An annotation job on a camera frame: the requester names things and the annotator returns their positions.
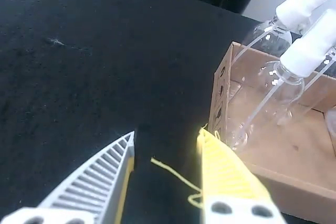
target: yellow thread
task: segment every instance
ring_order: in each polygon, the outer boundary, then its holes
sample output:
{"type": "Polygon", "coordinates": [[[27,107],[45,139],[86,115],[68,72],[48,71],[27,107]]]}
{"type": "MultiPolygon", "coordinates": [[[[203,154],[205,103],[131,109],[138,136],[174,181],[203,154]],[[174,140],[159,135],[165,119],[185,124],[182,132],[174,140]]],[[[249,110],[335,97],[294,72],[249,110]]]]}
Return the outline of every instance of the yellow thread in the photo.
{"type": "Polygon", "coordinates": [[[155,158],[151,158],[151,162],[163,169],[166,169],[168,172],[172,173],[175,175],[177,178],[179,178],[182,182],[184,182],[187,186],[193,188],[196,191],[199,191],[200,193],[202,192],[201,189],[199,189],[197,186],[195,186],[193,183],[189,182],[187,179],[185,179],[182,175],[180,175],[177,171],[175,171],[173,168],[171,168],[168,165],[163,164],[160,161],[157,161],[155,158]]]}
{"type": "Polygon", "coordinates": [[[193,205],[194,207],[197,207],[199,209],[203,209],[203,204],[201,202],[197,202],[195,199],[201,198],[202,193],[199,194],[192,194],[188,196],[188,202],[193,205]]]}
{"type": "Polygon", "coordinates": [[[218,131],[215,131],[215,137],[220,140],[221,139],[221,136],[219,135],[219,132],[218,131]]]}

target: clear plastic bottle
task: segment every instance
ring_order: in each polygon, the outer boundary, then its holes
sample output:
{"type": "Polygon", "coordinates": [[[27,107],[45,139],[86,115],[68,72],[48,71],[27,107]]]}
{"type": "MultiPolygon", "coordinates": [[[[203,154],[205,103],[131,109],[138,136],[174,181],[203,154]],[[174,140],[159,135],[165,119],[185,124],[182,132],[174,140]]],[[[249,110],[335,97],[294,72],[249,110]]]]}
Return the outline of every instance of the clear plastic bottle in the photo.
{"type": "Polygon", "coordinates": [[[248,48],[280,57],[292,44],[291,29],[296,29],[309,19],[312,11],[327,0],[286,0],[276,8],[272,20],[265,21],[252,29],[242,41],[233,64],[248,48]]]}
{"type": "MultiPolygon", "coordinates": [[[[304,38],[314,41],[325,37],[332,38],[335,33],[336,11],[329,9],[321,16],[314,26],[312,26],[304,38]],[[319,38],[312,36],[315,34],[320,34],[319,38]]],[[[332,41],[329,41],[327,38],[323,43],[325,49],[330,48],[332,45],[332,41]]],[[[326,54],[326,59],[319,66],[319,72],[314,76],[311,76],[311,79],[307,81],[304,92],[309,93],[308,99],[307,97],[302,96],[300,99],[293,100],[290,106],[284,110],[282,114],[278,114],[278,125],[286,125],[289,122],[301,120],[309,110],[319,104],[328,95],[329,90],[334,88],[334,86],[330,86],[328,82],[319,83],[318,80],[328,70],[334,70],[332,66],[334,66],[335,61],[335,48],[332,47],[326,54]]]]}
{"type": "MultiPolygon", "coordinates": [[[[227,107],[226,141],[234,150],[246,145],[251,134],[278,115],[303,94],[304,78],[324,60],[336,44],[336,12],[328,10],[301,39],[280,57],[259,70],[250,72],[240,81],[240,91],[227,107]]],[[[234,71],[245,72],[246,64],[236,65],[234,71]]]]}
{"type": "Polygon", "coordinates": [[[334,63],[336,61],[336,56],[334,52],[335,48],[332,48],[328,52],[325,61],[317,68],[318,74],[306,84],[303,92],[310,92],[309,99],[305,99],[306,97],[303,96],[298,100],[294,100],[282,114],[277,115],[277,124],[279,126],[284,126],[288,123],[297,122],[303,119],[312,108],[327,97],[330,89],[334,88],[330,86],[329,83],[324,82],[321,85],[317,82],[324,73],[335,76],[336,64],[334,63]]]}
{"type": "Polygon", "coordinates": [[[251,78],[256,80],[255,87],[242,86],[228,105],[226,139],[233,150],[245,146],[256,130],[299,98],[305,88],[303,78],[290,72],[280,61],[266,63],[251,78]]]}

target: white spray nozzle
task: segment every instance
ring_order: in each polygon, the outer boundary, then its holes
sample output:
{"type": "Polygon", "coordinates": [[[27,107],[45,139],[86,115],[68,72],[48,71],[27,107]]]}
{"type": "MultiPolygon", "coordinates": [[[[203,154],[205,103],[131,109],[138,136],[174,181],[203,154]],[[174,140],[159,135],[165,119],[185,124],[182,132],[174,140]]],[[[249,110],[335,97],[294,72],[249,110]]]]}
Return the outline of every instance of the white spray nozzle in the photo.
{"type": "Polygon", "coordinates": [[[327,10],[300,39],[280,57],[281,63],[292,73],[308,77],[336,44],[336,11],[327,10]]]}
{"type": "Polygon", "coordinates": [[[294,29],[311,16],[313,10],[327,0],[286,0],[276,8],[279,20],[288,28],[294,29]]]}

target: black fabric surface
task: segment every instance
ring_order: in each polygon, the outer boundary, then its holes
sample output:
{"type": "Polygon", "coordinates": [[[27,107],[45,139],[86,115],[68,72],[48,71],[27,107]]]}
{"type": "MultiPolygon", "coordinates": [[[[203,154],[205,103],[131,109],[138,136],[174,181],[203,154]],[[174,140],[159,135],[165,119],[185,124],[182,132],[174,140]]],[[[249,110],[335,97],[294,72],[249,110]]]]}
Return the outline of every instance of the black fabric surface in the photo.
{"type": "Polygon", "coordinates": [[[196,0],[0,0],[0,217],[36,206],[137,129],[122,223],[199,223],[198,129],[213,73],[255,21],[196,0]]]}

